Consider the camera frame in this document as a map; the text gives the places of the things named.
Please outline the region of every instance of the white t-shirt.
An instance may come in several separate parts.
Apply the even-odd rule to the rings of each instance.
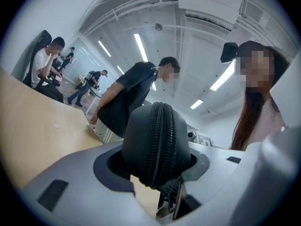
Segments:
[[[31,86],[32,88],[36,88],[38,85],[40,78],[38,77],[39,74],[39,69],[44,68],[48,61],[50,59],[50,55],[46,54],[45,48],[40,49],[33,60],[32,63],[32,81],[31,81]]]
[[[283,126],[281,114],[274,110],[271,99],[267,100],[262,106],[260,117],[246,145],[263,141],[268,134],[280,131]]]

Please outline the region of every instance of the air conditioner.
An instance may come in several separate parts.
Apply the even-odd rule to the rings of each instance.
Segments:
[[[186,20],[209,26],[225,34],[232,31],[242,0],[179,0]]]

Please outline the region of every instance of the person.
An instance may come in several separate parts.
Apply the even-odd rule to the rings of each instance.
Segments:
[[[67,64],[70,63],[72,58],[74,57],[74,47],[71,47],[71,52],[67,55],[67,57],[64,59],[61,68],[59,69],[59,73],[63,74],[63,69],[66,68]]]
[[[244,82],[245,101],[233,133],[232,150],[245,151],[284,126],[282,116],[269,91],[289,63],[275,48],[248,41],[238,48],[236,71]]]
[[[103,94],[90,123],[106,144],[124,137],[131,112],[142,106],[156,79],[169,82],[180,72],[174,57],[165,57],[158,67],[151,62],[138,62],[120,76]]]
[[[79,107],[82,107],[83,105],[80,103],[81,98],[83,95],[92,87],[98,87],[98,80],[100,76],[107,76],[108,71],[102,70],[102,71],[96,71],[93,73],[91,78],[86,82],[86,84],[81,87],[77,92],[75,92],[73,95],[67,98],[68,104],[72,105],[72,100],[77,97],[76,105]]]
[[[39,74],[46,78],[51,71],[55,75],[62,77],[60,73],[52,66],[52,62],[58,57],[58,54],[62,52],[64,46],[64,39],[57,37],[48,47],[42,48],[36,53],[32,63],[32,88],[36,88],[38,85],[40,81],[40,78],[38,77]],[[64,103],[63,95],[52,84],[44,82],[37,91],[47,97]]]

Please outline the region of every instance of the fluorescent light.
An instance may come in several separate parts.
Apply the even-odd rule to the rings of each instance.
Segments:
[[[122,74],[124,74],[123,71],[121,70],[121,68],[119,66],[117,66],[117,68],[119,68],[120,72],[122,72]]]
[[[210,89],[216,91],[224,82],[227,81],[228,78],[231,77],[231,75],[234,73],[235,62],[236,60],[234,59],[226,71],[220,76],[220,78],[218,78],[218,80],[213,84],[213,86],[210,87]]]
[[[87,55],[89,55],[88,52],[83,47],[81,47],[81,48],[87,53]]]
[[[138,44],[138,47],[140,49],[140,53],[142,55],[143,61],[148,62],[147,57],[146,57],[146,53],[144,51],[143,44],[142,44],[142,41],[141,41],[141,38],[140,38],[140,34],[135,33],[134,36],[135,36],[136,42]]]
[[[203,103],[203,101],[201,101],[201,100],[198,100],[196,103],[194,103],[190,108],[191,109],[195,109],[195,108],[197,108],[200,104],[202,104]]]
[[[97,63],[95,60],[94,60],[94,62]],[[97,65],[98,65],[99,67],[101,67],[101,66],[99,65],[99,63],[97,63]]]
[[[110,53],[107,51],[107,49],[105,48],[105,46],[100,41],[98,41],[98,42],[99,42],[100,46],[104,49],[104,51],[108,54],[108,56],[111,57]]]
[[[80,48],[79,48],[79,50],[80,50]],[[84,53],[83,51],[81,51],[81,50],[80,50],[80,52],[82,52],[83,54],[85,54],[85,53]]]
[[[153,84],[152,84],[152,88],[153,88],[153,90],[156,90],[156,85],[155,85],[155,82],[153,82]]]

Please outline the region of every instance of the black chair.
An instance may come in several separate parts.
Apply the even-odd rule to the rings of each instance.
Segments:
[[[32,87],[31,86],[32,64],[33,64],[34,57],[40,49],[46,48],[47,46],[49,46],[51,44],[51,41],[52,41],[51,35],[46,30],[44,30],[43,33],[42,33],[41,39],[34,46],[34,49],[33,49],[33,52],[32,52],[32,57],[31,57],[31,60],[30,60],[29,71],[28,71],[25,79],[23,80],[23,84],[29,86],[30,88]],[[43,82],[47,82],[48,84],[52,83],[51,80],[49,80],[48,78],[44,78],[40,74],[38,75],[38,77],[40,78],[40,81],[39,81],[38,85],[36,86],[35,90],[38,90],[41,87],[41,85],[43,84]]]

